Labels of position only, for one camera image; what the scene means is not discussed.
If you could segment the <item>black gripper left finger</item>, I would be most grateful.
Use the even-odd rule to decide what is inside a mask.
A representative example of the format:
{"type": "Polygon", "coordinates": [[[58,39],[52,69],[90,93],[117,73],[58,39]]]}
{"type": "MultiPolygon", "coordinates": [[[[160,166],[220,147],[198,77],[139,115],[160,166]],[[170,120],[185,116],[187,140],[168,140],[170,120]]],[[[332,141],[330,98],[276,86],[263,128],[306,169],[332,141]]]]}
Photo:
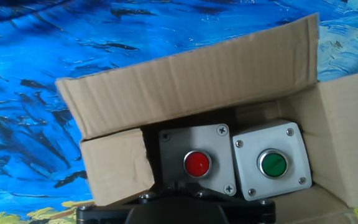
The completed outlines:
{"type": "Polygon", "coordinates": [[[80,205],[76,209],[76,224],[124,224],[133,208],[153,202],[167,194],[167,186],[154,185],[146,192],[109,205],[97,206],[90,203],[80,205]]]}

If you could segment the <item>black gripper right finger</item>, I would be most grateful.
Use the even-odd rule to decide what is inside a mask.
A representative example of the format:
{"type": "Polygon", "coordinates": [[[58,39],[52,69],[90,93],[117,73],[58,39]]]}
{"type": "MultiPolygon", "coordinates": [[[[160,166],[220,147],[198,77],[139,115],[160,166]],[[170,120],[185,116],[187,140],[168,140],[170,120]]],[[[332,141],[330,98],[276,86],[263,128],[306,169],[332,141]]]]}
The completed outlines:
{"type": "Polygon", "coordinates": [[[270,199],[246,201],[207,189],[197,183],[184,185],[184,193],[217,205],[228,223],[275,223],[275,203],[270,199]]]}

